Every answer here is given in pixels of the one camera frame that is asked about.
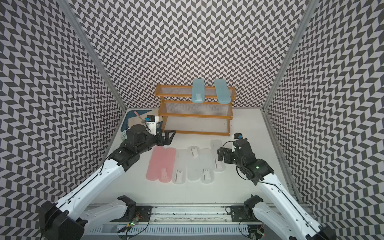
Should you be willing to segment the teal pencil case plain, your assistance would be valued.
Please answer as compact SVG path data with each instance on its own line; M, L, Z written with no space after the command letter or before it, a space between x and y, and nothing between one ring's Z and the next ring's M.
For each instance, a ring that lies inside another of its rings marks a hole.
M224 79L216 79L215 80L215 90L217 95L217 100L220 104L230 104L231 93L227 86L226 80Z

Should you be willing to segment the pink handled spoon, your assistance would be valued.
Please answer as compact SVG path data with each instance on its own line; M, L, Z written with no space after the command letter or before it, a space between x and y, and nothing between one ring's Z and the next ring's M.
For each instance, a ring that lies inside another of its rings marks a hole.
M135 115L142 121L142 123L145 122L145 120L138 114L137 111L134 111Z

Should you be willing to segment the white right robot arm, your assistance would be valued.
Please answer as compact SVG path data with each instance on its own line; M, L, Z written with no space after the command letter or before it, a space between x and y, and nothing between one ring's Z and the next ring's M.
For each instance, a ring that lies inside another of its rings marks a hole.
M259 187L279 210L277 214L259 196L244 202L244 212L250 220L259 220L283 240L335 240L336 231L316 221L283 186L272 167L256 158L246 138L232 141L232 148L220 147L218 160L235 165Z

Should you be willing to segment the pink pencil case labelled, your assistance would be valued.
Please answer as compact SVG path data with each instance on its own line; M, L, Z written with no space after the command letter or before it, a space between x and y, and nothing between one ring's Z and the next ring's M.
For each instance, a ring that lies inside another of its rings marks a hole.
M169 183L172 180L177 150L175 148L161 147L160 153L160 177L161 183Z

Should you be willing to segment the aluminium corner post left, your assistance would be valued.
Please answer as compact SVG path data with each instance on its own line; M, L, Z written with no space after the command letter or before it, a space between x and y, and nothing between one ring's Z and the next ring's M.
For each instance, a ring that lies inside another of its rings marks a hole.
M112 95L114 96L115 100L119 104L119 106L123 109L123 112L127 110L125 103L123 102L122 98L120 97L119 92L115 88L111 78L109 77L105 67L103 66L101 60L99 59L99 56L97 55L94 47L92 46L89 38L87 37L86 33L84 32L81 24L79 23L77 17L75 16L75 13L73 12L72 8L69 5L69 1L65 0L57 0L57 4L59 5L60 9L64 13L66 19L69 21L71 27L74 29L77 37L79 38L80 42L85 47L85 50L89 54L91 60L95 64L97 70L101 74L104 82L106 83L107 87L111 91Z

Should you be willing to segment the pink pencil case left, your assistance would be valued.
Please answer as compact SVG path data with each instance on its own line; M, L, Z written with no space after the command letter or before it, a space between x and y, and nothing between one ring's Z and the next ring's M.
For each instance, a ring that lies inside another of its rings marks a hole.
M146 179L149 181L159 180L163 167L163 156L165 155L164 147L154 147L149 161Z

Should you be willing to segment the white pencil case labelled left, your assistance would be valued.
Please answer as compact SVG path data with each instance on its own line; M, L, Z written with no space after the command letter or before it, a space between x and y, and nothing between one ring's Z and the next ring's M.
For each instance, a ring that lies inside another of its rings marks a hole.
M189 154L186 149L177 150L172 178L175 185L183 185L186 182L188 157Z

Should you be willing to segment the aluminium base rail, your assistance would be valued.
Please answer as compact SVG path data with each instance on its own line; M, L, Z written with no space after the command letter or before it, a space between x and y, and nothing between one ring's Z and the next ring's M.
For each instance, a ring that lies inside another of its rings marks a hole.
M128 228L127 220L102 224L84 240L279 240L293 233L289 224L270 227L265 220L246 217L244 207L224 204L138 205L141 219Z

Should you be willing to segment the white pencil case labelled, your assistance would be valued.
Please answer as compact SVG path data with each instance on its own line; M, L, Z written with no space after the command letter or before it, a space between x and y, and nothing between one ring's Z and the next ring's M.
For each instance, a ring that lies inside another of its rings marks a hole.
M186 182L188 157L189 154L186 149L177 150L172 178L175 185L183 185Z
M203 184L214 181L214 158L210 149L200 149L198 173Z

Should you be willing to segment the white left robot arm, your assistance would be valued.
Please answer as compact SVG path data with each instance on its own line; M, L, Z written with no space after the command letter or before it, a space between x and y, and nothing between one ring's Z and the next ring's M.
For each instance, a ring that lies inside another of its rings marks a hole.
M39 207L41 236L48 240L80 240L96 227L133 215L136 203L125 195L90 212L86 208L109 184L126 173L141 154L155 146L169 146L175 134L176 131L148 131L143 125L128 129L119 148L89 178L55 203L47 201Z

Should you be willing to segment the frosted white pencil case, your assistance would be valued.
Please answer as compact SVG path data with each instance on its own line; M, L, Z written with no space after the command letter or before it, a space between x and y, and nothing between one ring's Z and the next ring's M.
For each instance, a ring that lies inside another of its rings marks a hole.
M214 159L214 171L217 173L224 172L226 166L223 161L219 161L219 150L223 146L221 140L211 140L211 154Z

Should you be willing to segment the beige cloth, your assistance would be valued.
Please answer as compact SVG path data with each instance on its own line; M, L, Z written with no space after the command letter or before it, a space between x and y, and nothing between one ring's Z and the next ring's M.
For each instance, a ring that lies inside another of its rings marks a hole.
M154 115L154 116L158 116L156 115L155 113L146 113L146 114L143 114L143 115L140 115L144 120L146 118L147 115ZM159 121L157 123L157 128L160 126L160 123L163 122L163 117L159 117ZM142 125L142 126L145 126L146 127L146 124L145 122L142 123L142 121L137 117L137 116L134 116L133 118L130 118L128 120L128 129L130 129L132 126L134 125Z

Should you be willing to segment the aluminium corner post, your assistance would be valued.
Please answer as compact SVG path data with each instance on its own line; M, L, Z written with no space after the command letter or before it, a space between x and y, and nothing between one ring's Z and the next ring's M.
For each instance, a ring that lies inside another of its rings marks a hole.
M79 38L80 42L85 47L85 50L89 54L91 60L95 64L97 70L101 74L104 82L106 83L107 87L111 91L112 95L114 96L115 100L119 104L119 106L123 109L123 112L127 110L125 103L123 102L122 98L120 97L119 92L115 88L111 78L109 77L105 67L103 66L101 60L99 59L99 56L97 55L94 47L92 46L89 38L87 37L86 33L84 32L81 24L79 23L77 17L75 16L75 13L73 12L72 8L69 5L69 1L65 0L57 0L57 4L59 5L60 9L64 13L66 19L69 21L71 27L74 29L77 37Z
M303 18L300 20L298 28L293 37L293 40L282 62L281 68L278 71L278 74L272 84L271 90L262 108L263 111L266 111L269 105L271 104L318 4L319 4L319 0L310 0L308 2L307 9L305 10Z

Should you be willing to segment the white pencil case labelled middle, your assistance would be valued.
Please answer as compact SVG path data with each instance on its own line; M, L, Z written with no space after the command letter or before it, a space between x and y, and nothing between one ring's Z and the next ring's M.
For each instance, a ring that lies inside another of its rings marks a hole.
M210 149L200 149L198 173L203 184L214 181L214 158Z

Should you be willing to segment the teal pencil case labelled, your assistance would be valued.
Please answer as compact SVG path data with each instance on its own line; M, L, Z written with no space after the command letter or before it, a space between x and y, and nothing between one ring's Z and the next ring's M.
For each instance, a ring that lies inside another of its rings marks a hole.
M205 101L205 81L194 79L192 85L192 102L202 104Z

